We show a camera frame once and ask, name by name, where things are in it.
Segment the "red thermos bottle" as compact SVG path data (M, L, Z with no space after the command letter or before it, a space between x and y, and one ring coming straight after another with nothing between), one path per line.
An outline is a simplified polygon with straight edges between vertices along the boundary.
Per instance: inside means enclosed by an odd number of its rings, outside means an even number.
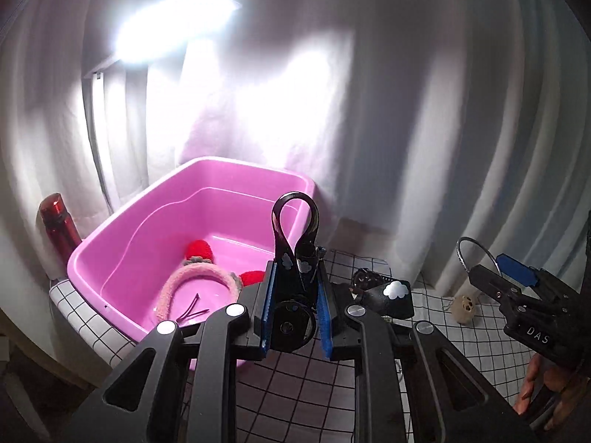
M42 200L39 213L47 236L64 265L82 239L60 193L53 193Z

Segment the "black polka-dot hair clip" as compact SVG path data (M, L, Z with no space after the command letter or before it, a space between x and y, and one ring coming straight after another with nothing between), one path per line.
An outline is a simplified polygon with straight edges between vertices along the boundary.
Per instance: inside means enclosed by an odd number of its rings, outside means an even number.
M308 204L310 218L303 234L290 246L280 224L283 207L293 200ZM274 308L270 347L290 353L308 344L315 335L315 306L318 299L318 248L315 239L320 212L315 201L303 192L288 192L276 200L271 211L274 233Z

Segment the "white curtain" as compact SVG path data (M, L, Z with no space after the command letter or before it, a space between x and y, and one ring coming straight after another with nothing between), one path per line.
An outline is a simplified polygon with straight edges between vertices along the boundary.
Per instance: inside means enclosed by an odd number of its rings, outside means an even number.
M1 0L1 310L48 357L73 353L40 201L88 233L195 156L310 175L326 242L442 294L463 234L581 281L590 38L564 0L236 0L211 43L114 66L98 150L83 78L152 1Z

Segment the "pink plastic tub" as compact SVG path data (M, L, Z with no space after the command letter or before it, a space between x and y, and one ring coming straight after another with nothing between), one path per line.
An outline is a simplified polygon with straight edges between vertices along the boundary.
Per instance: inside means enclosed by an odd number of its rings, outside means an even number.
M271 209L287 192L314 195L311 177L218 157L193 159L115 211L73 251L73 288L54 301L110 367L157 323L157 300L191 243L236 275L274 256Z

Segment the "black cloud hair clip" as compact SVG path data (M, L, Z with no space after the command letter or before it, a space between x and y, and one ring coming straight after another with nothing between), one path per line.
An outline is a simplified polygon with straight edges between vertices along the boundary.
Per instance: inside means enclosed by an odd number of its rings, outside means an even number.
M415 315L411 285L405 280L374 281L361 288L356 299L360 305L381 316L406 320Z

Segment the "pink fuzzy strawberry headband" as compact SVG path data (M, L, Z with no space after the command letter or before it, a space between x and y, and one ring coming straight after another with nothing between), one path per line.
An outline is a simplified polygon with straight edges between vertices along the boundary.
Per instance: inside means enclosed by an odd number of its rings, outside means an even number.
M262 283L263 277L263 270L245 271L239 275L226 271L215 263L211 246L205 240L194 240L186 247L182 265L160 290L154 308L156 320L160 323L169 319L176 291L190 280L205 279L221 285L228 291L231 303L235 303L245 286Z

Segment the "white desk lamp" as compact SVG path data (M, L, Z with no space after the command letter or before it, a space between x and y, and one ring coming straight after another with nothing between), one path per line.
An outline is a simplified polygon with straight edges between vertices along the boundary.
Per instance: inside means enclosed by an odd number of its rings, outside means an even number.
M83 97L101 190L115 211L181 164L228 156L221 36L235 0L92 0Z

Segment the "beige plush sloth pouch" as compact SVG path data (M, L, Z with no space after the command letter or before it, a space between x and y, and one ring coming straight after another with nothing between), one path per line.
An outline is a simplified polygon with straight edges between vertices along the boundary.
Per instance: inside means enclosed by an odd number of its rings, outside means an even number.
M470 295L456 296L450 306L452 318L460 325L474 322L479 306L478 298Z

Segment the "white grid tablecloth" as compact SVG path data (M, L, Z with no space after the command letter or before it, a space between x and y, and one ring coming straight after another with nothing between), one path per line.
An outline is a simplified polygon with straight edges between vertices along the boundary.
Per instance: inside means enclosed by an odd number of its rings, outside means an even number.
M158 323L82 404L67 442L527 442L513 413L531 351L486 306L466 327L412 290L415 315L384 321L349 297L346 354L320 333L294 352L256 335L259 285L206 320Z

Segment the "dark hairpin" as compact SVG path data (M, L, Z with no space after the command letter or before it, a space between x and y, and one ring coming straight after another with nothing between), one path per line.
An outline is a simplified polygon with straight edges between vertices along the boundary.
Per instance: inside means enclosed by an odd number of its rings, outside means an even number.
M188 307L185 309L185 311L176 318L176 322L178 324L180 324L183 321L190 320L192 318L207 314L209 312L208 308L197 309L197 303L199 302L199 299L200 299L200 296L198 293L196 293L194 295L190 305L188 305Z

